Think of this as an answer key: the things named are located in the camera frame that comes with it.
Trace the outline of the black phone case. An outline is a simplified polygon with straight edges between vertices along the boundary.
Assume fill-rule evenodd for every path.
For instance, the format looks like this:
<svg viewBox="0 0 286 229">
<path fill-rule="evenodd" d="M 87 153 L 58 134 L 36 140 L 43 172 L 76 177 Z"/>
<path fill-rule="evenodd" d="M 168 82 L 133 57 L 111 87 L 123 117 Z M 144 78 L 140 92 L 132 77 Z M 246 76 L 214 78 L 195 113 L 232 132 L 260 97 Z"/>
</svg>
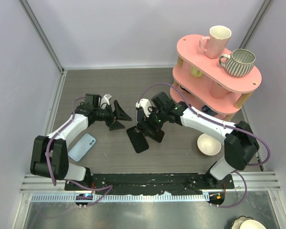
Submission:
<svg viewBox="0 0 286 229">
<path fill-rule="evenodd" d="M 127 129 L 126 133 L 137 154 L 142 153 L 149 149 L 149 145 L 145 139 L 145 136 L 135 126 Z"/>
</svg>

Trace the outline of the lavender phone case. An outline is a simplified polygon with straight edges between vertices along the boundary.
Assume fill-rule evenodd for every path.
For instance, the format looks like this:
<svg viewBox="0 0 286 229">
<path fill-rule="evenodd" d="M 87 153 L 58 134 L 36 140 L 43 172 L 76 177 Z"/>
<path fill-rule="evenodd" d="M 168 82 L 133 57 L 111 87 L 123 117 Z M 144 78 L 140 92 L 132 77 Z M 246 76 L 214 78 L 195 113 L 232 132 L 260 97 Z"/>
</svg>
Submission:
<svg viewBox="0 0 286 229">
<path fill-rule="evenodd" d="M 145 118 L 145 113 L 142 107 L 136 109 L 136 122 L 139 123 Z"/>
</svg>

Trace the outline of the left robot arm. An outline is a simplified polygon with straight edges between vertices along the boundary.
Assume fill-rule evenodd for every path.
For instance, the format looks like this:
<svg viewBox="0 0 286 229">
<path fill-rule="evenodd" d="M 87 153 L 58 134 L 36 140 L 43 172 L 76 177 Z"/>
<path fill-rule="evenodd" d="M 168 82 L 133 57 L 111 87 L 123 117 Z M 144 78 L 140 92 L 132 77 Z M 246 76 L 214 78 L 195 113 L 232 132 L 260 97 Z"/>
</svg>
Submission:
<svg viewBox="0 0 286 229">
<path fill-rule="evenodd" d="M 91 172 L 69 162 L 68 146 L 95 122 L 105 122 L 111 131 L 125 128 L 121 121 L 131 121 L 132 118 L 117 101 L 110 104 L 110 99 L 109 94 L 86 94 L 78 106 L 72 107 L 71 116 L 62 126 L 48 135 L 37 136 L 33 143 L 30 172 L 51 178 L 54 185 L 58 180 L 67 180 L 81 190 L 88 190 L 92 184 Z"/>
</svg>

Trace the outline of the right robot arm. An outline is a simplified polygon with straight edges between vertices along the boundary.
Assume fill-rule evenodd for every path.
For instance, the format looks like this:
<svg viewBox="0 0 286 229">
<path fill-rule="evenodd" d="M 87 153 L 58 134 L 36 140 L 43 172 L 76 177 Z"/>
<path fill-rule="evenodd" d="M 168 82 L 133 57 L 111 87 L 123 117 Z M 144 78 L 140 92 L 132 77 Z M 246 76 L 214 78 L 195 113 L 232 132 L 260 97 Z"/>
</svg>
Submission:
<svg viewBox="0 0 286 229">
<path fill-rule="evenodd" d="M 159 143 L 162 141 L 162 126 L 166 122 L 198 130 L 224 146 L 224 156 L 206 173 L 205 181 L 210 188 L 219 187 L 223 179 L 235 170 L 244 170 L 260 148 L 248 123 L 241 121 L 235 124 L 203 114 L 185 101 L 176 103 L 164 92 L 151 100 L 141 98 L 135 106 L 143 114 L 135 126 L 139 132 L 134 147 L 137 153 L 147 150 L 146 137 Z"/>
</svg>

